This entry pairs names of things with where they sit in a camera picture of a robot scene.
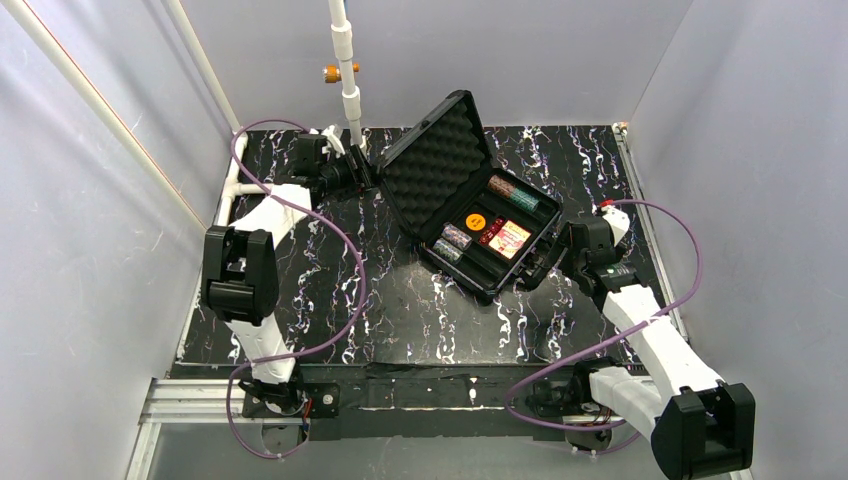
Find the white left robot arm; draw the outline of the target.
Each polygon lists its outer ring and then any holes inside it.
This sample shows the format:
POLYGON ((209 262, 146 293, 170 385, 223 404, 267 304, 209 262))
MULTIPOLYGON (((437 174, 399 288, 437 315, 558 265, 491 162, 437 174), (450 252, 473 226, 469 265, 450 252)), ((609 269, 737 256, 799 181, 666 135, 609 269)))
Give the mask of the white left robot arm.
POLYGON ((282 387, 291 383, 296 360, 319 353, 340 341, 362 317, 368 297, 365 265, 352 239, 334 222, 311 209, 311 202, 293 202, 281 196, 281 186, 270 187, 250 172, 238 153, 244 129, 231 141, 231 161, 265 195, 251 213, 232 225, 214 225, 204 237, 200 303, 211 309, 236 336, 246 356, 242 366, 251 371, 253 384, 282 387), (353 256, 360 279, 357 304, 344 327, 323 343, 301 351, 286 345, 275 318, 279 299, 279 271, 275 249, 283 236, 309 216, 335 233, 353 256))

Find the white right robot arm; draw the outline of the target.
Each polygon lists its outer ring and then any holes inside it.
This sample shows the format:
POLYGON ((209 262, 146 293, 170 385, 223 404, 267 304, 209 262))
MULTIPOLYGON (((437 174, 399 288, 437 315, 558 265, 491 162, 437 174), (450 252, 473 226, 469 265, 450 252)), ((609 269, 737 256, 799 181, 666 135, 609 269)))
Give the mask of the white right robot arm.
POLYGON ((542 417, 562 417, 589 403, 608 408, 649 440, 668 479, 745 470, 753 457, 754 396, 700 359, 624 261, 620 241, 629 224, 616 209, 568 222, 557 240, 564 252, 558 267, 623 333, 646 375, 592 356, 574 363, 564 385, 535 383, 526 404, 542 417))

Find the red playing card box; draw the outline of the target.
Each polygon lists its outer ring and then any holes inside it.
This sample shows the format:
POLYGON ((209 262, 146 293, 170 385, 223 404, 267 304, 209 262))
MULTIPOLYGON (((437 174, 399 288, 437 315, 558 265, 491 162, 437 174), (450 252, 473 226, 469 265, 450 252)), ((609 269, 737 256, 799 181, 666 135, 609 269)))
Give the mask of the red playing card box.
POLYGON ((494 234, 488 247, 506 259, 513 259, 531 237, 531 232, 508 220, 494 234))

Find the black foam-lined poker case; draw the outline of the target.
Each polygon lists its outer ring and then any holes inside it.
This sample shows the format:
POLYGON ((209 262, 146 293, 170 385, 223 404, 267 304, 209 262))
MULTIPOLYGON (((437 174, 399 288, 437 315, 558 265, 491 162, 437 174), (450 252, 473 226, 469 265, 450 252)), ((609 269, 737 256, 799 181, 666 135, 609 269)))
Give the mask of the black foam-lined poker case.
POLYGON ((450 93, 404 133, 378 157, 376 174, 395 220, 423 258, 486 303, 512 283, 527 290, 521 284, 522 262, 544 234, 555 235, 562 207, 544 190, 500 166, 470 91, 450 93), (526 212, 489 190, 488 180, 493 175, 534 195, 539 200, 537 209, 526 212), (483 230, 475 232, 465 226, 470 213, 486 217, 483 230), (478 242, 497 217, 531 232, 513 259, 478 242), (446 262, 432 249, 447 223, 473 239, 457 264, 446 262))

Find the green blue poker chip stack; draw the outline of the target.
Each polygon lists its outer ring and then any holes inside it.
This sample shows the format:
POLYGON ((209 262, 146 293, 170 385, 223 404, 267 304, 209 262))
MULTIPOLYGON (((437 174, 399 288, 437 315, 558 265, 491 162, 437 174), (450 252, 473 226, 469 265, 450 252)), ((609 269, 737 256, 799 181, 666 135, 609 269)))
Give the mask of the green blue poker chip stack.
POLYGON ((463 256, 461 249, 442 238, 434 243, 432 249, 440 258, 450 264, 457 264, 463 256))

